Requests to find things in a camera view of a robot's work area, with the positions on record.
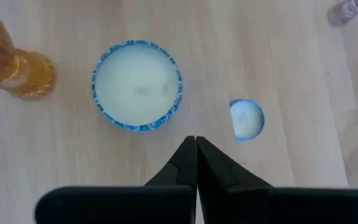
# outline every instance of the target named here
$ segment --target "bowl rim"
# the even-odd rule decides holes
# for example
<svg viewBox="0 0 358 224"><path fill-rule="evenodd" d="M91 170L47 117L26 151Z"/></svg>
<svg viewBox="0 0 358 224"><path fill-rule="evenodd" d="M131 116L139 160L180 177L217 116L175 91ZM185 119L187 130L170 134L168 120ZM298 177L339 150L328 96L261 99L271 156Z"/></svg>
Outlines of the bowl rim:
<svg viewBox="0 0 358 224"><path fill-rule="evenodd" d="M258 109L260 110L260 112L262 113L262 125L260 127L260 130L258 132L258 134L256 134L254 137L252 138L249 138L249 139L246 139L246 138L241 138L239 136L237 136L235 133L234 135L236 136L236 140L239 141L239 142L247 142L247 141L251 141L251 140L254 140L256 139L257 137L259 137L261 134L262 134L262 131L265 129L265 123L266 123L266 118L265 118L265 111L264 109L254 100L250 100L250 99L242 99L242 100L232 100L230 101L229 103L229 109L231 109L231 107L233 105L235 105L236 103L238 102L241 102L241 101L248 101L249 103L252 103L253 105L256 105L256 107L258 107Z"/></svg>
<svg viewBox="0 0 358 224"><path fill-rule="evenodd" d="M161 118L159 118L158 120L151 122L149 124L142 124L139 126L134 126L134 125L129 125L129 124L123 124L119 121L116 121L113 117L111 117L102 107L101 103L99 102L99 98L96 94L96 74L99 70L99 67L101 66L101 64L103 63L103 61L110 56L112 53L114 53L116 50L128 46L128 45L137 45L137 44L142 44L142 45L148 45L150 47L153 47L159 51L161 51L166 57L169 58L169 60L171 61L171 63L175 66L176 68L176 74L177 74L177 78L178 78L178 91L177 91L177 97L175 98L175 101L173 102L172 107L168 110L167 113L165 113L165 115L163 115ZM155 44L151 41L148 40L127 40L125 42L122 42L120 44L116 44L113 45L112 47L110 47L107 51L105 51L102 56L100 56L99 60L96 62L96 66L92 72L92 82L91 82L91 89L92 89L92 96L93 96L93 101L95 102L96 106L99 108L100 112L102 112L102 114L107 117L107 119L110 121L110 123L113 123L117 126L119 126L120 128L124 128L126 130L129 131L133 131L133 132L141 132L141 131L149 131L149 130L153 130L153 129L157 129L159 128L161 125L165 124L170 118L172 118L172 116L175 114L175 112L178 110L181 98L183 96L183 81L182 81L182 77L181 77L181 72L178 68L178 65L176 63L176 61L172 58L172 56L161 46L159 46L158 44Z"/></svg>

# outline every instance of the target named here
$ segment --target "orange liquid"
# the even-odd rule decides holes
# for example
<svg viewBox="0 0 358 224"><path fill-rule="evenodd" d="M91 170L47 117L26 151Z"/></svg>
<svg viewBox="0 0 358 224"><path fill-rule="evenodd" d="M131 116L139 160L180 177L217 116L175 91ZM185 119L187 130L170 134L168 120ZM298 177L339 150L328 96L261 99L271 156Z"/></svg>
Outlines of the orange liquid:
<svg viewBox="0 0 358 224"><path fill-rule="evenodd" d="M50 60L42 54L15 49L0 21L0 87L33 100L49 93L55 79Z"/></svg>

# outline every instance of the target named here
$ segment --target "wood grain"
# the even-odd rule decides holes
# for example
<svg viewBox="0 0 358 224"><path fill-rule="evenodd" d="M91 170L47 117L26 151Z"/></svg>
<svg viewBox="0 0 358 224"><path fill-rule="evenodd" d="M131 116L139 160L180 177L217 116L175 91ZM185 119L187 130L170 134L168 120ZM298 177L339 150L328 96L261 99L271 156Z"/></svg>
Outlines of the wood grain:
<svg viewBox="0 0 358 224"><path fill-rule="evenodd" d="M358 17L330 27L335 2L0 0L15 45L58 73L40 101L0 90L0 223L33 223L55 187L144 184L187 135L275 186L358 188ZM165 47L183 73L178 113L148 133L109 124L91 96L96 60L127 39ZM228 106L239 98L265 111L251 142L234 138Z"/></svg>

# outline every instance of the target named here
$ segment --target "white liquid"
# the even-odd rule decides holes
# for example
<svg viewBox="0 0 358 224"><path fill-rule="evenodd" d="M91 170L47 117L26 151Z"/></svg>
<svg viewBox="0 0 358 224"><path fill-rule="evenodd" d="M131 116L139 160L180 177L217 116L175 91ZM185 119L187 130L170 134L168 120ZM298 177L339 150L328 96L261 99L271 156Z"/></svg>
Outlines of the white liquid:
<svg viewBox="0 0 358 224"><path fill-rule="evenodd" d="M256 137L263 125L263 114L260 108L251 101L238 101L230 108L234 133L242 139Z"/></svg>
<svg viewBox="0 0 358 224"><path fill-rule="evenodd" d="M95 89L101 106L116 121L149 124L173 106L178 92L176 67L158 49L128 45L103 61Z"/></svg>

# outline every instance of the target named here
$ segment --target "blue and white bowl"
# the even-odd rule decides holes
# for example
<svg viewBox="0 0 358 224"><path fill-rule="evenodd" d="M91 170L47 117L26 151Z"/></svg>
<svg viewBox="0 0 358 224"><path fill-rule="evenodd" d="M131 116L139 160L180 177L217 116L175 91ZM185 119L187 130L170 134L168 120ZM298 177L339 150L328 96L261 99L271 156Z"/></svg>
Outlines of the blue and white bowl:
<svg viewBox="0 0 358 224"><path fill-rule="evenodd" d="M102 104L99 102L98 96L96 94L96 87L95 87L95 83L96 83L96 76L98 73L98 69L100 67L100 65L103 63L103 61L110 56L112 53L114 53L116 50L128 46L128 45L137 45L137 44L142 44L142 45L148 45L150 47L153 47L155 49L158 49L159 51L161 51L166 57L169 58L169 60L171 61L171 63L175 66L176 71L177 71L177 78L178 78L178 91L177 91L177 97L175 98L175 101L173 102L172 107L169 109L169 111L163 115L161 118L159 118L158 120L149 123L149 124L143 124L140 126L133 126L133 125L128 125L128 124L123 124L121 122L116 121L114 118L112 118L104 109ZM96 62L96 66L93 70L93 74L92 74L92 94L93 94L93 99L94 102L96 103L96 106L99 108L99 110L102 112L102 114L105 115L105 117L107 117L107 119L121 127L124 128L126 130L130 130L130 131L134 131L134 132L139 132L139 131L148 131L148 130L153 130L153 129L157 129L158 127L160 127L162 124L166 123L177 111L178 107L179 107L179 103L180 100L182 98L183 95L183 82L182 82L182 78L181 78L181 73L179 71L179 68L177 66L177 63L174 61L174 59L171 57L171 55L162 47L158 46L155 43L149 42L147 40L128 40L125 41L121 44L117 44L112 46L109 50L107 50L105 53L102 54L102 56L100 57L100 59Z"/></svg>

